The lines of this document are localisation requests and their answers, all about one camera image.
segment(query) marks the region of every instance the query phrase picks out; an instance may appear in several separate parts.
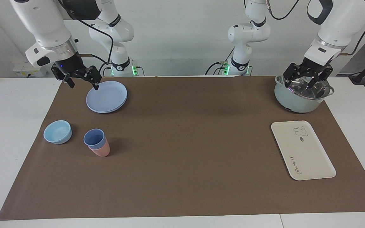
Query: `white table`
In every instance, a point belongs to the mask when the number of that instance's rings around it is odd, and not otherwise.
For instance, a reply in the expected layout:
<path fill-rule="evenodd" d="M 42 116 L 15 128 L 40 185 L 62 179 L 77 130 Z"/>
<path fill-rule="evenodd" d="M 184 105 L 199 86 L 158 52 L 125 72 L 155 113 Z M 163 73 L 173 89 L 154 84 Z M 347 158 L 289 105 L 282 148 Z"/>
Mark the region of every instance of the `white table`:
<path fill-rule="evenodd" d="M 326 102 L 365 169 L 365 88 L 330 78 Z M 60 85 L 54 78 L 0 79 L 0 209 Z M 179 218 L 0 221 L 0 227 L 362 227 L 365 212 Z"/>

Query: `stacked cups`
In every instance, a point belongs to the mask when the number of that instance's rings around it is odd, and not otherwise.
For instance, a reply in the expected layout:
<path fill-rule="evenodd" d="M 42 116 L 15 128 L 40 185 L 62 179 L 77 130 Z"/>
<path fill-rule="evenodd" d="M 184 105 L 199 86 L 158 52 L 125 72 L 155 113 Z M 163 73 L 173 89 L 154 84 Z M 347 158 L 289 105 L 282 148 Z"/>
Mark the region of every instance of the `stacked cups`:
<path fill-rule="evenodd" d="M 106 157 L 110 152 L 108 140 L 101 129 L 88 131 L 84 136 L 84 143 L 100 157 Z"/>

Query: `white tray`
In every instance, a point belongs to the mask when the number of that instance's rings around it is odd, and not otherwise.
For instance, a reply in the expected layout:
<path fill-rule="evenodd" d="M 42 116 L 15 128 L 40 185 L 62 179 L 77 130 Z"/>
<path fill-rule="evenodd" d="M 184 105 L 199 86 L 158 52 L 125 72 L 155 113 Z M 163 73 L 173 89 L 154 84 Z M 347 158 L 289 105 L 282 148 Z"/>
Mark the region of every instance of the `white tray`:
<path fill-rule="evenodd" d="M 291 177 L 297 181 L 336 176 L 325 149 L 310 123 L 277 122 L 271 125 Z"/>

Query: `bowl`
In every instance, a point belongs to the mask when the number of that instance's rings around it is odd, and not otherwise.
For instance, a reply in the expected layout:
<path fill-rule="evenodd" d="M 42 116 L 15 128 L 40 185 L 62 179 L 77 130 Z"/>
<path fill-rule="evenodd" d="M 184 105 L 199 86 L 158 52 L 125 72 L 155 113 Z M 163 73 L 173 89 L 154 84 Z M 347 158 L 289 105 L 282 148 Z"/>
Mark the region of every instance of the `bowl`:
<path fill-rule="evenodd" d="M 67 142 L 71 135 L 71 126 L 67 121 L 55 121 L 49 124 L 43 133 L 46 141 L 57 145 Z"/>

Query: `wall outlet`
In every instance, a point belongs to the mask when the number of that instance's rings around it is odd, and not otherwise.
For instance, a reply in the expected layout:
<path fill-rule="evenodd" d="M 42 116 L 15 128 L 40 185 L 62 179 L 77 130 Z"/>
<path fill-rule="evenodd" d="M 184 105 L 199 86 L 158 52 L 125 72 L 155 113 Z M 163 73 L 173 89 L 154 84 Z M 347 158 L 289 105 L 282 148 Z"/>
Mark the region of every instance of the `wall outlet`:
<path fill-rule="evenodd" d="M 29 62 L 15 64 L 12 71 L 19 78 L 45 77 L 46 73 L 47 73 L 47 69 L 45 67 L 41 67 L 40 69 L 37 69 L 37 68 L 33 67 Z"/>

